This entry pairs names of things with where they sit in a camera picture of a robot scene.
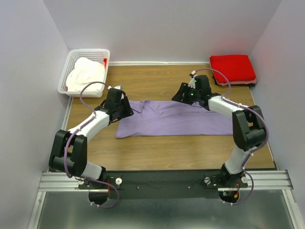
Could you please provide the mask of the purple t shirt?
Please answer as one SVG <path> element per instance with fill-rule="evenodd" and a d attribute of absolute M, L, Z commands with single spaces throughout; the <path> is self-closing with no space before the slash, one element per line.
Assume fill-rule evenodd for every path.
<path fill-rule="evenodd" d="M 227 117 L 175 101 L 130 101 L 133 115 L 119 122 L 116 138 L 130 136 L 232 135 Z"/>

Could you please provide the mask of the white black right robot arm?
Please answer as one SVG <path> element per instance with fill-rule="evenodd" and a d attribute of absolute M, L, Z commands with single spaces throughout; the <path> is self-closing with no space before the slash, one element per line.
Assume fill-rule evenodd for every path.
<path fill-rule="evenodd" d="M 175 102 L 192 105 L 198 102 L 206 110 L 219 113 L 232 121 L 235 147 L 216 176 L 216 183 L 230 187 L 243 176 L 243 169 L 258 148 L 267 140 L 267 128 L 259 106 L 234 104 L 218 93 L 212 93 L 206 75 L 192 75 L 190 83 L 181 83 L 172 97 Z"/>

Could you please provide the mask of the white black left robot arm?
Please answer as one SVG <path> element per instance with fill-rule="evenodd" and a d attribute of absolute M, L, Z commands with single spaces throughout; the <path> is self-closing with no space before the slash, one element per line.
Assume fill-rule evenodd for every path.
<path fill-rule="evenodd" d="M 109 87 L 107 98 L 82 123 L 55 134 L 49 167 L 67 172 L 68 176 L 89 179 L 94 188 L 102 188 L 106 168 L 91 163 L 87 158 L 89 141 L 112 123 L 133 115 L 128 97 L 122 87 Z"/>

